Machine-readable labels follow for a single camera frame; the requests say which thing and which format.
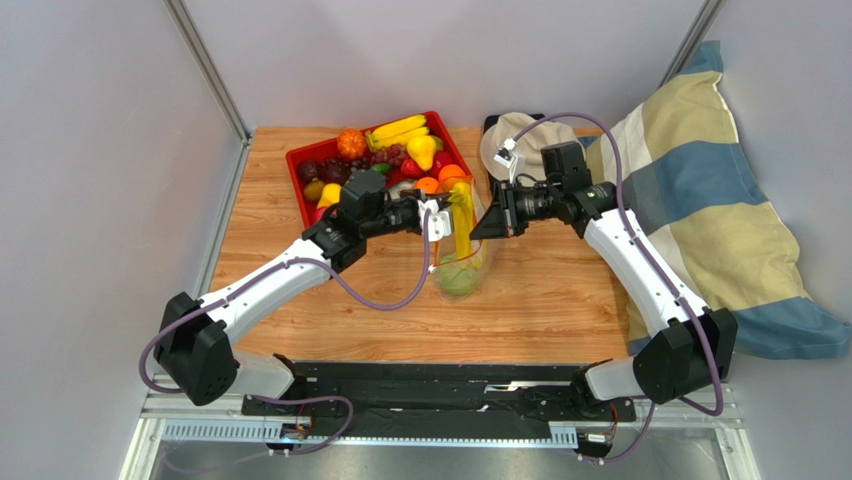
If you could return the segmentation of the clear zip top bag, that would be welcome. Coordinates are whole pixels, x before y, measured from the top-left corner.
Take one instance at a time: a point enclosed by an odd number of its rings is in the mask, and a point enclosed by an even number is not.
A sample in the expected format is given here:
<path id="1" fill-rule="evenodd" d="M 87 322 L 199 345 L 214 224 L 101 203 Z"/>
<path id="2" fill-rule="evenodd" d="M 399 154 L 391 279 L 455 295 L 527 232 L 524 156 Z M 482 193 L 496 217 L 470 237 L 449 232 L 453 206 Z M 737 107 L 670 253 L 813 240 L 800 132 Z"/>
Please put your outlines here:
<path id="1" fill-rule="evenodd" d="M 496 242 L 471 239 L 473 228 L 485 213 L 474 178 L 450 177 L 442 181 L 442 187 L 448 195 L 452 234 L 434 247 L 430 278 L 444 301 L 460 302 L 484 283 Z"/>

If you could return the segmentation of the green cabbage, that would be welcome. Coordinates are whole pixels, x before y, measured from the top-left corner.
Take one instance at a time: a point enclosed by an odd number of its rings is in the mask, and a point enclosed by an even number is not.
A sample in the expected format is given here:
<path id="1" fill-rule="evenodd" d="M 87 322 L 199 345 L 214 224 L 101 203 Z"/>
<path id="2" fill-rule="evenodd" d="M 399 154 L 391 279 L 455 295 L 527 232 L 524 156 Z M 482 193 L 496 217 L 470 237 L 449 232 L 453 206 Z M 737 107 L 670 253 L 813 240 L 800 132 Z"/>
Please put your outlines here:
<path id="1" fill-rule="evenodd" d="M 450 297 L 466 297 L 482 283 L 484 261 L 478 256 L 458 259 L 455 254 L 441 257 L 433 272 L 439 290 Z"/>

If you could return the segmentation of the red apple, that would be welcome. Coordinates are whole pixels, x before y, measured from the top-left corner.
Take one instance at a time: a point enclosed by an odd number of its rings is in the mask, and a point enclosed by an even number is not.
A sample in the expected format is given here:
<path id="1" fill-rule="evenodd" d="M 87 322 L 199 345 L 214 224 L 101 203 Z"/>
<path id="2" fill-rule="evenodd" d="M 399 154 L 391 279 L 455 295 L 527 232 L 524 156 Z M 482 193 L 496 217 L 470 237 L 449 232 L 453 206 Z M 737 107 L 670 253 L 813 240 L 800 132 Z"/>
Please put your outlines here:
<path id="1" fill-rule="evenodd" d="M 313 214 L 313 222 L 316 223 L 321 220 L 327 210 L 327 207 L 318 207 Z"/>

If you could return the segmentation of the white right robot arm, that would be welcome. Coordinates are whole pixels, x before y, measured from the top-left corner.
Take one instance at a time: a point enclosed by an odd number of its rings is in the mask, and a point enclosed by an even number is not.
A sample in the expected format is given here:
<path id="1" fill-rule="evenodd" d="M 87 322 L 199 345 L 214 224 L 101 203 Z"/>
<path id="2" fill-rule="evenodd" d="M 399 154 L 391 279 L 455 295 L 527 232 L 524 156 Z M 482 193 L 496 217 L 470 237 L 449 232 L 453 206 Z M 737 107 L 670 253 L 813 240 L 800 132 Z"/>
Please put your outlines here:
<path id="1" fill-rule="evenodd" d="M 509 177 L 493 187 L 493 200 L 473 228 L 474 240 L 522 235 L 533 221 L 558 219 L 571 226 L 607 263 L 634 302 L 650 341 L 629 358 L 606 360 L 577 370 L 572 404 L 582 412 L 618 398 L 644 397 L 657 404 L 687 402 L 712 387 L 717 415 L 721 381 L 733 353 L 738 325 L 727 309 L 711 309 L 657 253 L 628 209 L 617 185 L 593 183 L 582 146 L 551 145 L 542 152 L 545 176 L 520 183 L 523 156 L 513 139 L 494 156 Z"/>

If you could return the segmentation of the red plastic tray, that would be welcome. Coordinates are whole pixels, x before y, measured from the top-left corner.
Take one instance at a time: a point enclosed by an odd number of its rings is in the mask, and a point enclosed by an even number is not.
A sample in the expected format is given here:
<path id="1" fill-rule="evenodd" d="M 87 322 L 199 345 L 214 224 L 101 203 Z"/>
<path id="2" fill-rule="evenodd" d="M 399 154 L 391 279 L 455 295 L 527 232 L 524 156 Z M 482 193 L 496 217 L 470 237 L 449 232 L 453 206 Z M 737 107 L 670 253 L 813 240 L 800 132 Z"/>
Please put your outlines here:
<path id="1" fill-rule="evenodd" d="M 450 131 L 435 111 L 363 128 L 358 134 L 348 129 L 332 139 L 289 151 L 285 158 L 303 225 L 314 224 L 329 206 L 321 199 L 319 187 L 342 185 L 356 170 L 372 169 L 383 174 L 388 187 L 411 180 L 414 162 L 408 157 L 406 142 L 420 134 L 433 137 L 437 148 L 437 159 L 423 172 L 425 177 L 438 180 L 441 170 L 450 164 L 458 167 L 458 173 L 472 175 Z"/>

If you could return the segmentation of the orange fruit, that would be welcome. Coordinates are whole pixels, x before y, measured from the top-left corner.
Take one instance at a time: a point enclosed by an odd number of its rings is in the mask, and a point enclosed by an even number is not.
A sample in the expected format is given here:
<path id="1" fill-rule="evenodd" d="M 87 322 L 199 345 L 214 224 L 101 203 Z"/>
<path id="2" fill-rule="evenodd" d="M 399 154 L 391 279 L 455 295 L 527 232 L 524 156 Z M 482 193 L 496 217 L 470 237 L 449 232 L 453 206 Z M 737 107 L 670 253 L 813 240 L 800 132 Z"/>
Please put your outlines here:
<path id="1" fill-rule="evenodd" d="M 467 173 L 457 164 L 449 164 L 444 166 L 438 174 L 438 180 L 444 189 L 451 189 L 452 186 L 467 177 Z"/>

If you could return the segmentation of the dark purple grapes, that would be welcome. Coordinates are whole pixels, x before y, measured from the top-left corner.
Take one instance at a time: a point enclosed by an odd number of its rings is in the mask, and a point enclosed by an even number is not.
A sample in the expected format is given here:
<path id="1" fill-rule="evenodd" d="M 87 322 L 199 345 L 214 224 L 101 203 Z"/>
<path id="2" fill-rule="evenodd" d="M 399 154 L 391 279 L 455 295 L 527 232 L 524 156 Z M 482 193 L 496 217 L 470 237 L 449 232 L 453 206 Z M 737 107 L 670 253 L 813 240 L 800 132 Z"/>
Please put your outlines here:
<path id="1" fill-rule="evenodd" d="M 381 173 L 388 186 L 404 179 L 402 164 L 409 155 L 401 144 L 380 147 L 376 152 L 368 151 L 365 156 L 346 160 L 341 155 L 326 158 L 320 167 L 319 179 L 325 183 L 343 185 L 356 171 L 373 170 Z"/>

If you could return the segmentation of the beige bucket hat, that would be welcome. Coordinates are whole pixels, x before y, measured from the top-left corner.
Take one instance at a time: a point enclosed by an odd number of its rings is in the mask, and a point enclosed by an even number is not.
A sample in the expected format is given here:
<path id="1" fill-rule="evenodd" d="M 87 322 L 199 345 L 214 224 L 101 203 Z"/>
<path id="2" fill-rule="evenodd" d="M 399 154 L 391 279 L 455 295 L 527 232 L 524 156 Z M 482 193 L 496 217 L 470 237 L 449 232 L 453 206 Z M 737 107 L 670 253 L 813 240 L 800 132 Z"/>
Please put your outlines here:
<path id="1" fill-rule="evenodd" d="M 487 171 L 489 187 L 507 178 L 505 168 L 493 160 L 497 149 L 507 138 L 513 138 L 524 127 L 534 122 L 525 113 L 511 112 L 502 114 L 498 123 L 489 130 L 483 130 L 479 150 L 480 159 Z M 534 180 L 544 180 L 546 174 L 541 150 L 565 142 L 580 143 L 575 131 L 566 124 L 549 121 L 533 128 L 517 142 L 517 152 L 525 159 L 522 172 Z"/>

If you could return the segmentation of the yellow banana in tray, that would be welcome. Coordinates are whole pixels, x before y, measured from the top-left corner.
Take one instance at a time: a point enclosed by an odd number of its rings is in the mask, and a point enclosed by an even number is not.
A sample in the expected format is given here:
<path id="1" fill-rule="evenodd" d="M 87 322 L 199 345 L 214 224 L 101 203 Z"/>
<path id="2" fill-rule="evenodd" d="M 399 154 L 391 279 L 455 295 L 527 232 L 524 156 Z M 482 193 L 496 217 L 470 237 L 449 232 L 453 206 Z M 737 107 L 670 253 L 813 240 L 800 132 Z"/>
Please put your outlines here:
<path id="1" fill-rule="evenodd" d="M 412 115 L 378 126 L 372 131 L 367 132 L 365 138 L 369 148 L 375 150 L 381 141 L 424 127 L 426 123 L 427 117 L 424 114 Z"/>

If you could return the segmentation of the orange pumpkin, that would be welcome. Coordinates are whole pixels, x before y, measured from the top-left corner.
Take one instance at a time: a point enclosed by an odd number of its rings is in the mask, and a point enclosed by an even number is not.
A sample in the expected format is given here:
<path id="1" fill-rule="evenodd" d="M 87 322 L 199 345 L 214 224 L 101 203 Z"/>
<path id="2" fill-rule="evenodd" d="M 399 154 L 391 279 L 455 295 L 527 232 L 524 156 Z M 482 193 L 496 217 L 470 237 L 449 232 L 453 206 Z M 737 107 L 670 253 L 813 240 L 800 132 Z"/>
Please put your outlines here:
<path id="1" fill-rule="evenodd" d="M 354 128 L 347 128 L 336 137 L 336 147 L 339 155 L 347 161 L 362 158 L 369 150 L 365 134 Z"/>

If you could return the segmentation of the black object under hat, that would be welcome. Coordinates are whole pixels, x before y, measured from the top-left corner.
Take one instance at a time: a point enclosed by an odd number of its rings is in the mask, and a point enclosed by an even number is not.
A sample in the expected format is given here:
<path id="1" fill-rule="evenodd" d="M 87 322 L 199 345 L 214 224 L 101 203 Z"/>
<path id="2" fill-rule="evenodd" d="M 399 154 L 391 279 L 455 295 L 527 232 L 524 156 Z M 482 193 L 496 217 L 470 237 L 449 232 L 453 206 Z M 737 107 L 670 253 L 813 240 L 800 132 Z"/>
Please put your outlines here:
<path id="1" fill-rule="evenodd" d="M 526 113 L 526 116 L 530 117 L 533 121 L 537 121 L 545 117 L 543 113 Z M 495 126 L 500 117 L 501 114 L 487 116 L 483 122 L 483 130 L 487 131 Z"/>

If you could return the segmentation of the brown kiwi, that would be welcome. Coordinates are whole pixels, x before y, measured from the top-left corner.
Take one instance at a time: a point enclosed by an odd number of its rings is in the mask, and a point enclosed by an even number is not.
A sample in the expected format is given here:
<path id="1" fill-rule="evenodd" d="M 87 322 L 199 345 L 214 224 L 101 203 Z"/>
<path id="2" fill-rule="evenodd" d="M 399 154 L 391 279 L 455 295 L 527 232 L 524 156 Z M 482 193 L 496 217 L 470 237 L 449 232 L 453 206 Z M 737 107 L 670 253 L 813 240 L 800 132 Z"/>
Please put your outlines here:
<path id="1" fill-rule="evenodd" d="M 312 179 L 303 189 L 303 197 L 306 202 L 318 203 L 323 194 L 326 184 L 318 179 Z"/>

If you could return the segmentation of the dark purple mangosteen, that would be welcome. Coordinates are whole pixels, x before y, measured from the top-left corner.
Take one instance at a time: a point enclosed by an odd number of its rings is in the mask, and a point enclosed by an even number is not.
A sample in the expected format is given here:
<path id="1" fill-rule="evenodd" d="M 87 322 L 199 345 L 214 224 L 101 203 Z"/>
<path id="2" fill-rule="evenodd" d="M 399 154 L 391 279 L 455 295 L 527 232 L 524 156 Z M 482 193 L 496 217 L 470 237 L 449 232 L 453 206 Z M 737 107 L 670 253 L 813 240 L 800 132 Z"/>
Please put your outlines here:
<path id="1" fill-rule="evenodd" d="M 314 159 L 304 160 L 296 167 L 296 173 L 298 179 L 307 185 L 314 178 L 322 178 L 323 165 Z"/>

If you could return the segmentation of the striped pillow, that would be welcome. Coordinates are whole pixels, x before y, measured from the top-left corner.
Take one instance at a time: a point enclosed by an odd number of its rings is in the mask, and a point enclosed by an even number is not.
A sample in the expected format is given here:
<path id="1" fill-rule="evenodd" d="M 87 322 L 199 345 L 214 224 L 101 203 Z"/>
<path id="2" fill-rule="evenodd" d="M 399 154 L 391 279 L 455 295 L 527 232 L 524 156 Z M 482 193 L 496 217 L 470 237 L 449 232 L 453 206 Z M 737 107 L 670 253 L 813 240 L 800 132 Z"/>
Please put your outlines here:
<path id="1" fill-rule="evenodd" d="M 759 187 L 719 91 L 721 47 L 689 64 L 616 124 L 585 142 L 595 182 L 621 182 L 626 204 L 678 277 L 738 324 L 737 352 L 835 359 L 851 326 L 806 292 L 799 244 Z"/>

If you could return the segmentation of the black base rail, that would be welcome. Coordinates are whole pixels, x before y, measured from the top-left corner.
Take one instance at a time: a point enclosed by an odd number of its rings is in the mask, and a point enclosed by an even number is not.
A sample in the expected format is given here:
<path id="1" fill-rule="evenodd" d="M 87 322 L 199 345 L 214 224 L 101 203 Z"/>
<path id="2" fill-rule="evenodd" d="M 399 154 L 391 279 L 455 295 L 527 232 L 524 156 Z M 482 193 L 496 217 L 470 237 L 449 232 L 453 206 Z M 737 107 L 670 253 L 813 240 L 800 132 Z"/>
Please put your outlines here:
<path id="1" fill-rule="evenodd" d="M 555 422 L 633 423 L 632 402 L 620 398 L 580 412 L 570 383 L 573 365 L 293 363 L 285 406 L 246 397 L 246 416 L 289 417 L 312 437 L 330 435 L 354 416 L 349 438 L 545 440 Z"/>

